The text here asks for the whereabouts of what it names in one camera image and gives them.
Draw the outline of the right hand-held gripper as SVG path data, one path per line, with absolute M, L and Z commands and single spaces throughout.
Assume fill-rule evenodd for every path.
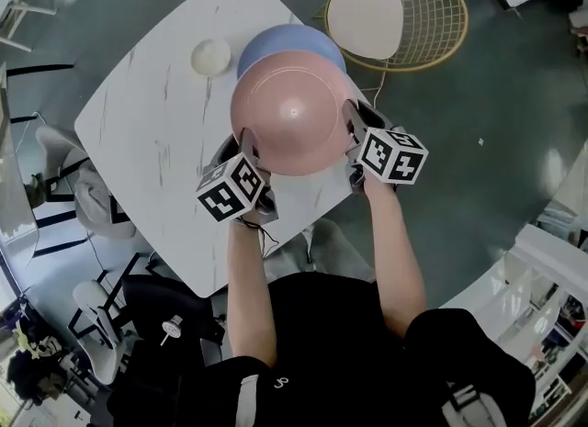
M 349 185 L 354 192 L 365 182 L 366 173 L 381 183 L 413 185 L 422 171 L 428 150 L 403 127 L 394 126 L 367 102 L 344 103 L 345 124 L 352 139 L 346 151 Z

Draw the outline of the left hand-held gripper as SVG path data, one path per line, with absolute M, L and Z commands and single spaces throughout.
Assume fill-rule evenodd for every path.
M 217 223 L 240 218 L 255 210 L 259 223 L 277 220 L 277 204 L 269 176 L 255 167 L 258 158 L 256 138 L 250 129 L 242 129 L 237 141 L 231 134 L 213 155 L 201 177 L 196 196 L 198 203 Z

